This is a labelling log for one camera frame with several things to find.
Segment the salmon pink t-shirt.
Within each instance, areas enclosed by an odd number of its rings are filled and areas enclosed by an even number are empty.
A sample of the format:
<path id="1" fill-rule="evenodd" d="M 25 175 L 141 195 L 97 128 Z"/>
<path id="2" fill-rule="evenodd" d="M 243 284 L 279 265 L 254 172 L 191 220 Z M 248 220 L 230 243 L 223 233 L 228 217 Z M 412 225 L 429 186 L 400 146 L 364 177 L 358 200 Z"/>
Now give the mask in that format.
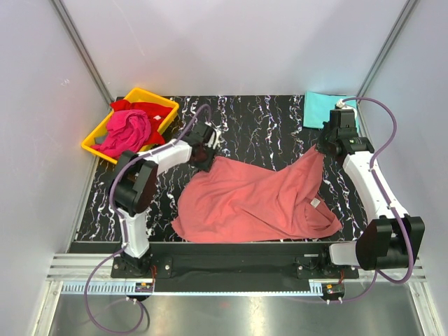
<path id="1" fill-rule="evenodd" d="M 319 197 L 323 159 L 310 148 L 272 171 L 217 157 L 210 171 L 196 173 L 182 191 L 172 227 L 194 243 L 329 237 L 342 224 Z"/>

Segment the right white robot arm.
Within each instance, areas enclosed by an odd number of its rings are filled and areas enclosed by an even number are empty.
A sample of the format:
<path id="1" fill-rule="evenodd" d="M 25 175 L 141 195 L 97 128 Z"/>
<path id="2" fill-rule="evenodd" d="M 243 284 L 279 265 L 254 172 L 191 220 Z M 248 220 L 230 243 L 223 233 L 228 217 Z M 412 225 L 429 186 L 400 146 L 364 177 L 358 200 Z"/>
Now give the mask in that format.
<path id="1" fill-rule="evenodd" d="M 425 231 L 424 222 L 419 216 L 409 215 L 394 197 L 377 164 L 376 150 L 368 138 L 357 133 L 352 108 L 330 112 L 316 149 L 341 165 L 356 188 L 368 221 L 356 241 L 330 245 L 329 253 L 318 259 L 319 272 L 334 277 L 343 265 L 362 270 L 412 271 Z"/>

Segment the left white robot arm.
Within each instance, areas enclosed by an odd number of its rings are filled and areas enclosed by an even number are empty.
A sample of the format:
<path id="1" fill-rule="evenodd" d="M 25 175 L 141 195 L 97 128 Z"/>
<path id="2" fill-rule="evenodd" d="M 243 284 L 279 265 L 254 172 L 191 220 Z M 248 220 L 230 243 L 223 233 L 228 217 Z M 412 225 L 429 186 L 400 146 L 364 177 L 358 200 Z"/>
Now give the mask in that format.
<path id="1" fill-rule="evenodd" d="M 126 150 L 120 156 L 109 190 L 109 204 L 120 220 L 120 258 L 136 277 L 151 270 L 150 243 L 146 236 L 146 211 L 157 191 L 158 176 L 182 164 L 208 172 L 221 132 L 208 122 L 198 122 L 179 138 L 141 153 Z"/>

